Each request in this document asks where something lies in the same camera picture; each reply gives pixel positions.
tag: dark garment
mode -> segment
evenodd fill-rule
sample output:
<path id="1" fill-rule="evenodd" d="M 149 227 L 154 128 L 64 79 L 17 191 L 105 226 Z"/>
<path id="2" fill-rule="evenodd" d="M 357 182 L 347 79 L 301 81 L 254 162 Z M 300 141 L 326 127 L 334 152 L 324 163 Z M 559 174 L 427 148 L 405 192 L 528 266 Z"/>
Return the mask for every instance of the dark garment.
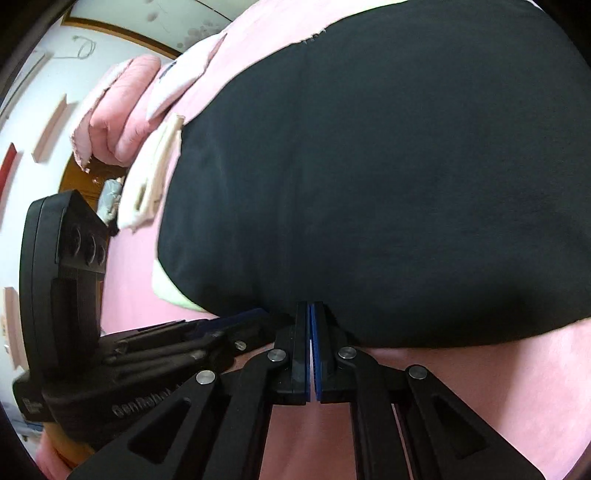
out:
<path id="1" fill-rule="evenodd" d="M 158 257 L 213 313 L 321 300 L 364 345 L 589 316 L 591 69 L 521 0 L 343 19 L 185 127 Z"/>

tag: black device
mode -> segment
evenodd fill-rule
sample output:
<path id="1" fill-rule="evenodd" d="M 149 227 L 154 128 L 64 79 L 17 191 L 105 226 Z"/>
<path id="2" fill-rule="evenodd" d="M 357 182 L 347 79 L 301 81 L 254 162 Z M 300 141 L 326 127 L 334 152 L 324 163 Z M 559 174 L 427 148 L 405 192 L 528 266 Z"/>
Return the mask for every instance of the black device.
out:
<path id="1" fill-rule="evenodd" d="M 99 283 L 107 228 L 79 192 L 34 202 L 20 269 L 29 370 L 13 383 L 29 421 L 58 422 L 101 448 L 203 368 L 272 342 L 288 316 L 261 309 L 213 321 L 179 320 L 100 336 Z"/>
<path id="2" fill-rule="evenodd" d="M 309 400 L 309 345 L 316 396 L 350 404 L 358 479 L 544 478 L 426 368 L 378 364 L 321 303 L 300 303 L 295 319 L 241 370 L 191 377 L 69 480 L 258 478 L 272 406 Z"/>

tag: black object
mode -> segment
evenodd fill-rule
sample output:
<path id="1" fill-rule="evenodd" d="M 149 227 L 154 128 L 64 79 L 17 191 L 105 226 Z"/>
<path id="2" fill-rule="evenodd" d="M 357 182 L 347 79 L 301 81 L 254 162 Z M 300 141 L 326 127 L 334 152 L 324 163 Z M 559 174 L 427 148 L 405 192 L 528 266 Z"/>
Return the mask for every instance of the black object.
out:
<path id="1" fill-rule="evenodd" d="M 257 309 L 100 337 L 106 241 L 105 224 L 76 191 L 29 208 L 20 304 L 30 369 L 13 383 L 27 420 L 56 421 L 96 449 L 198 370 L 228 369 L 235 355 L 272 342 L 291 321 Z"/>
<path id="2" fill-rule="evenodd" d="M 69 479 L 258 478 L 272 405 L 309 399 L 311 341 L 321 401 L 351 404 L 358 479 L 410 479 L 410 469 L 414 480 L 543 480 L 424 367 L 379 365 L 329 324 L 321 303 L 298 304 L 295 319 L 242 370 L 185 382 Z"/>
<path id="3" fill-rule="evenodd" d="M 562 327 L 591 314 L 590 111 L 591 69 L 526 1 L 345 18 L 184 127 L 158 258 L 210 312 L 323 299 L 360 345 Z"/>

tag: folded white fabric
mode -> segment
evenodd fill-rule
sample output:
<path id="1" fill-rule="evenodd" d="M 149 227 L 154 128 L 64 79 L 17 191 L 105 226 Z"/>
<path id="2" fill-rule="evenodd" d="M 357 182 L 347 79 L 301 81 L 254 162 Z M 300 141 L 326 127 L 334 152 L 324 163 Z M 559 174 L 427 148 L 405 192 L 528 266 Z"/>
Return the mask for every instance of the folded white fabric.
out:
<path id="1" fill-rule="evenodd" d="M 156 215 L 164 190 L 170 149 L 175 141 L 181 141 L 183 121 L 184 117 L 172 115 L 150 134 L 139 151 L 121 193 L 117 218 L 121 230 L 136 230 Z"/>
<path id="2" fill-rule="evenodd" d="M 204 38 L 162 71 L 150 94 L 146 120 L 150 121 L 164 112 L 205 73 L 224 38 L 225 33 Z"/>

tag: white wall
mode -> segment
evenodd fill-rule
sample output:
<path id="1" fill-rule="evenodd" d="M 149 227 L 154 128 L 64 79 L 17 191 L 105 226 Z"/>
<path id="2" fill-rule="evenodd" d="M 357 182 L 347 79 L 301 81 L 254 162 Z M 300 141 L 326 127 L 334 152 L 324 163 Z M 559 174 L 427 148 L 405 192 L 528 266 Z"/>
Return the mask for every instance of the white wall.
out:
<path id="1" fill-rule="evenodd" d="M 94 53 L 86 60 L 51 58 L 36 73 L 12 109 L 0 130 L 0 158 L 11 142 L 18 154 L 12 167 L 11 179 L 0 203 L 0 287 L 14 287 L 18 291 L 18 270 L 22 230 L 27 209 L 31 202 L 57 193 L 66 164 L 72 154 L 69 142 L 70 121 L 61 130 L 53 150 L 46 151 L 42 163 L 33 162 L 33 143 L 43 128 L 51 108 L 61 94 L 67 94 L 68 103 L 80 101 L 106 72 L 109 66 L 128 58 L 153 53 L 127 40 L 107 34 L 74 27 L 53 25 L 38 45 L 53 57 L 76 56 L 83 41 L 73 41 L 74 35 L 82 35 L 96 42 Z M 0 348 L 0 399 L 12 401 L 11 361 Z"/>

